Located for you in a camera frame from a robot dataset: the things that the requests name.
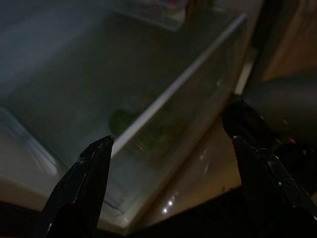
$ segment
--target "plastic container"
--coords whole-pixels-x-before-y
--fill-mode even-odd
[[[110,10],[176,31],[186,20],[188,0],[100,0],[100,2]]]

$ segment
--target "crisper drawer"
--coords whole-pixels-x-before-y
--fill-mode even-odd
[[[75,15],[90,21],[81,26],[73,20],[70,29],[58,35],[58,43],[53,36],[61,30],[59,21],[51,31],[41,32],[51,18],[42,19],[34,29],[33,24],[25,24],[28,31],[11,33],[23,39],[29,31],[41,32],[17,41],[17,46],[4,41],[12,51],[37,47],[45,51],[27,71],[10,57],[4,59],[15,71],[10,73],[14,84],[6,89],[3,105],[6,114],[28,130],[30,136],[23,140],[32,138],[44,154],[50,153],[46,158],[38,153],[35,160],[54,158],[50,160],[55,174],[50,176],[55,179],[92,141],[114,135],[99,227],[125,233],[232,92],[246,16],[208,9],[194,22],[170,32],[110,11],[93,14],[94,8],[85,7],[67,5],[59,13],[70,21],[68,9],[72,14],[80,9]],[[75,34],[71,29],[81,30]],[[39,190],[31,181],[27,186]]]

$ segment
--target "glass shelf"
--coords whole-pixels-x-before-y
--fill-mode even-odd
[[[4,106],[63,169],[91,142],[114,135],[101,216],[126,227],[231,92],[244,19],[209,9],[170,32],[106,11],[20,74]],[[43,21],[34,31],[48,39],[52,33],[45,26]]]

